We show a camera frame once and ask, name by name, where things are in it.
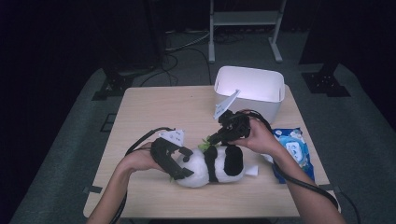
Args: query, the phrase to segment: wet wipes package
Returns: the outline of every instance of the wet wipes package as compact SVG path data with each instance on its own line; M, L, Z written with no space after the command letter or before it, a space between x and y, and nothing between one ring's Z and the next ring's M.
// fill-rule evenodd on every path
M311 164L308 146L303 138L303 132L300 128L295 129L273 129L274 137L279 143L290 153L290 155L297 161L305 173L315 181L314 166ZM263 155L269 162L274 163L273 159L268 155ZM275 177L279 183L285 184L285 179L277 173L273 165Z

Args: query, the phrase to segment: stuffed animal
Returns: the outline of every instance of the stuffed animal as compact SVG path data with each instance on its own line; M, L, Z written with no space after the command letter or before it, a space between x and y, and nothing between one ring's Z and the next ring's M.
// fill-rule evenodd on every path
M193 175L178 179L184 187L199 188L211 182L228 183L240 180L245 174L243 154L240 147L208 146L195 148L189 157L180 155L176 163L181 168L194 172Z

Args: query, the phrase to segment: panda's white body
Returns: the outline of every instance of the panda's white body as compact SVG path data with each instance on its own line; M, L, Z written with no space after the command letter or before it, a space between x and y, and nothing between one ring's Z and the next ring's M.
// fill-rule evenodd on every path
M243 169L238 175L226 174L226 172L224 171L224 164L227 158L226 149L227 147L224 146L217 147L218 155L214 162L215 175L218 182L220 183L229 183L229 182L238 181L245 174L245 167L243 167ZM192 152L193 154L190 156L190 159L188 161L184 161L183 159L185 156L180 155L180 157L177 158L176 162L180 167L187 168L193 171L194 174L189 177L185 177L183 179L178 179L177 183L184 187L199 188L210 182L209 171L207 168L207 164L205 162L204 153L199 148L193 149Z

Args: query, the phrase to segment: gray carpet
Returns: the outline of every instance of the gray carpet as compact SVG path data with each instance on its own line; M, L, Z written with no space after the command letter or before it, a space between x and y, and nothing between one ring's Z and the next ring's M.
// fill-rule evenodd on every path
M217 44L216 62L210 65L198 51L185 49L174 52L172 55L177 57L177 66L170 71L173 77L160 74L145 82L145 86L209 85L208 66L212 83L223 65L280 72L290 86L331 183L339 186L353 200L361 214L361 223L394 223L395 132L365 94L354 74L341 64L335 76L347 88L350 97L330 98L325 94L310 93L301 73L318 71L320 64L298 64L307 33L279 34L277 43L283 63L275 62L266 40L268 35L230 36L244 38L232 44ZM174 48L197 37L172 34L167 45ZM207 56L206 43L190 48ZM165 57L163 67L172 67L175 62L174 57ZM133 86L140 86L149 76L136 78ZM85 222L82 211L88 195L83 190L92 184L109 135L100 130L106 116L117 113L121 101L121 97L92 101L105 78L101 69L92 74L11 223ZM337 196L346 221L356 223L352 206L341 194ZM302 223L299 218L270 220ZM147 220L135 219L134 222L145 223Z

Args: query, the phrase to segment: human arm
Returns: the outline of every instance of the human arm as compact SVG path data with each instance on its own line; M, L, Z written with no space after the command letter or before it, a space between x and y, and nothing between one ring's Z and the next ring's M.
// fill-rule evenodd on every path
M260 154L272 156L278 167L287 175L316 186L300 168L289 152L274 138L265 125L250 119L250 135L230 142L250 148ZM290 194L305 223L346 223L344 218L326 197L287 181Z
M141 148L150 147L151 143L146 143ZM102 198L92 211L87 223L110 223L128 189L131 174L148 169L163 170L152 159L149 150L136 150L124 157L114 170Z

